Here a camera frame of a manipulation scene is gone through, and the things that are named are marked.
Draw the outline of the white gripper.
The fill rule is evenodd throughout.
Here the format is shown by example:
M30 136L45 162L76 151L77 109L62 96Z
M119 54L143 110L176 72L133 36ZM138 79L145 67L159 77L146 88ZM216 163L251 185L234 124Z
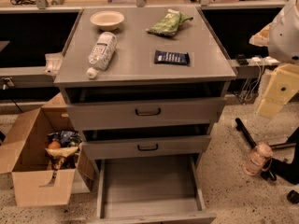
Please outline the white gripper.
M267 47L269 32L270 25L267 24L250 38L249 43L257 47ZM286 63L273 71L266 69L255 100L255 114L265 119L273 118L297 92L299 92L298 65Z

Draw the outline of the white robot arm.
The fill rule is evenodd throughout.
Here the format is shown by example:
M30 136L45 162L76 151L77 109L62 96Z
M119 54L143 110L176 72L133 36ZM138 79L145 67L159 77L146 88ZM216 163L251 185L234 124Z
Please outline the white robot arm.
M267 47L269 56L280 62L263 74L255 101L255 114L271 119L299 91L299 0L289 0L249 42Z

